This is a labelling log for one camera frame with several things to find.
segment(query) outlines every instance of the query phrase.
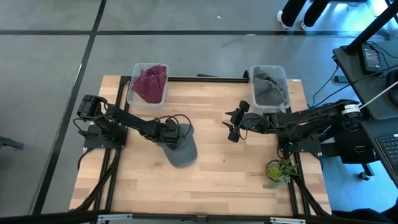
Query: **keyboard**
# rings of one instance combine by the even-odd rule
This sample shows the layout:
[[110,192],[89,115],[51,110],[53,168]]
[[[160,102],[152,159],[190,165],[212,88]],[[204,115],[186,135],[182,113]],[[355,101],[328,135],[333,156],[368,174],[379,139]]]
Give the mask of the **keyboard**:
[[377,137],[376,141],[387,157],[390,166],[398,175],[398,133]]

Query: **gray floor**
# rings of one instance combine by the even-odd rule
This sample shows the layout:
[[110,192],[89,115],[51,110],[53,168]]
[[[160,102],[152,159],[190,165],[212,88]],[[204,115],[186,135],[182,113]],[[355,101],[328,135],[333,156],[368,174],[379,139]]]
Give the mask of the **gray floor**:
[[[108,0],[99,29],[281,30],[274,16],[285,2]],[[99,0],[0,1],[0,29],[90,30],[99,5]],[[357,7],[334,3],[310,30],[363,30],[375,14],[369,3]],[[298,24],[292,30],[299,30]],[[161,62],[168,64],[170,75],[175,76],[240,77],[251,65],[280,65],[288,78],[302,79],[311,104],[312,95],[335,69],[331,51],[352,40],[332,36],[97,36],[76,102],[85,94],[97,94],[103,75],[130,75],[135,63]],[[29,211],[87,41],[85,35],[0,35],[0,135],[25,143],[22,151],[0,151],[0,217]],[[341,87],[329,83],[316,100]],[[340,98],[356,99],[356,95],[347,88],[328,101]],[[82,144],[83,138],[70,125],[45,213],[68,209]],[[371,164],[376,176],[369,182],[356,178],[361,166],[344,165],[338,158],[323,162],[333,209],[370,207],[381,211],[395,202],[398,191],[379,162]]]

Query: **wooden tabletop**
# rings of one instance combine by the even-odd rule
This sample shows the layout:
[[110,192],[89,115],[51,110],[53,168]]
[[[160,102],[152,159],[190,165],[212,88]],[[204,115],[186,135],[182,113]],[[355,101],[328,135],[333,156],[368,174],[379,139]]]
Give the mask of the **wooden tabletop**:
[[[106,75],[99,95],[114,103],[120,76]],[[292,111],[307,109],[300,80],[289,80]],[[159,110],[130,113],[144,119],[182,113],[195,128],[198,158],[178,169],[163,150],[130,129],[122,150],[111,210],[113,212],[177,213],[209,215],[292,215],[287,185],[264,189],[272,181],[264,176],[266,164],[278,159],[275,134],[248,133],[245,141],[228,140],[224,112],[251,102],[245,83],[169,82],[166,104]],[[98,181],[104,149],[95,149],[81,162],[70,208],[79,206]],[[318,203],[331,212],[322,169],[311,154],[300,153],[305,183]],[[104,207],[107,186],[101,200]],[[303,213],[299,188],[295,186],[298,208]]]

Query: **plastic container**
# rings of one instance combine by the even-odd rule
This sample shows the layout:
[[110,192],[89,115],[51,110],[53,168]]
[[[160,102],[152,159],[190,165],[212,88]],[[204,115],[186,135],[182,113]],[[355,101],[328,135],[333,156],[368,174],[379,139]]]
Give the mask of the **plastic container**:
[[169,77],[169,66],[166,64],[162,63],[138,63],[134,66],[132,70],[132,76],[131,76],[131,81],[130,81],[130,86],[129,86],[129,91],[127,93],[127,102],[130,105],[134,106],[141,106],[141,107],[160,107],[164,105],[164,101],[166,99],[166,91],[167,91],[167,82],[168,80],[166,79],[166,82],[164,84],[164,89],[163,89],[163,95],[162,95],[162,101],[160,103],[147,103],[145,100],[143,100],[134,90],[132,90],[132,87],[134,86],[133,81],[138,78],[138,76],[141,75],[142,72],[147,70],[148,68],[151,68],[156,65],[161,65],[166,67],[166,77]]
[[253,65],[249,79],[254,113],[276,113],[290,107],[286,74],[281,66]]

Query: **maroon towel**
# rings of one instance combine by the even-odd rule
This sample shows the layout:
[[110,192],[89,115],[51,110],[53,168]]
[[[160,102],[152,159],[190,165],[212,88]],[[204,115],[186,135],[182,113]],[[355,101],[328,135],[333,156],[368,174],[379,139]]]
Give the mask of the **maroon towel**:
[[133,81],[134,90],[147,103],[160,103],[166,83],[166,67],[156,65],[148,68]]

